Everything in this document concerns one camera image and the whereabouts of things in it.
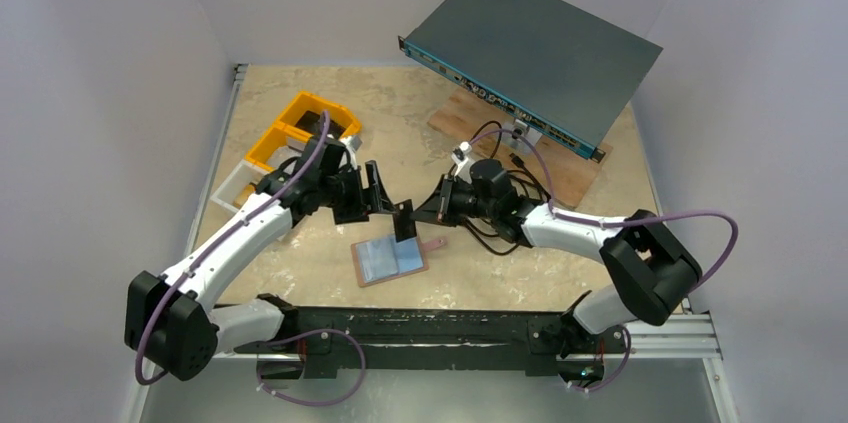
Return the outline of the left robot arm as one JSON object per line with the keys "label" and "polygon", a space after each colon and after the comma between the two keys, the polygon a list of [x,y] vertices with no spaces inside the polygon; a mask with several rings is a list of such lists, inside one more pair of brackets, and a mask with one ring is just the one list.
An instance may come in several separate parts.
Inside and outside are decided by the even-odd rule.
{"label": "left robot arm", "polygon": [[209,240],[159,274],[139,273],[129,284],[124,341],[135,352],[142,385],[145,362],[187,381],[211,358],[263,342],[284,352],[297,342],[298,325],[284,302],[269,295],[235,306],[218,304],[225,289],[271,243],[320,208],[337,225],[395,213],[374,160],[358,164],[347,139],[311,137],[303,152],[264,175],[252,194]]}

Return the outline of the black credit card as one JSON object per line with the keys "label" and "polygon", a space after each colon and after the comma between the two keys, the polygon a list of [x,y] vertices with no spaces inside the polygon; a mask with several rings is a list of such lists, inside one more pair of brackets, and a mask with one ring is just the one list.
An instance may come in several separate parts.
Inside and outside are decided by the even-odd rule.
{"label": "black credit card", "polygon": [[392,218],[395,241],[398,243],[417,237],[416,223],[412,218],[413,210],[411,199],[395,204]]}

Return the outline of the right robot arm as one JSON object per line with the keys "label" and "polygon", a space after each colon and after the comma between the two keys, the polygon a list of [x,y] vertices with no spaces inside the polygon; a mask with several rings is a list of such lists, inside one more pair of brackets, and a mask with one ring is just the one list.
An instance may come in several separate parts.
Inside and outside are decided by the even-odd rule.
{"label": "right robot arm", "polygon": [[500,161],[471,158],[468,143],[452,159],[455,173],[440,178],[412,211],[414,221],[456,227],[481,219],[508,243],[566,251],[606,268],[610,285],[574,304],[561,324],[573,349],[584,350],[603,331],[631,321],[663,325],[701,280],[699,263],[649,211],[605,219],[561,210],[520,193]]}

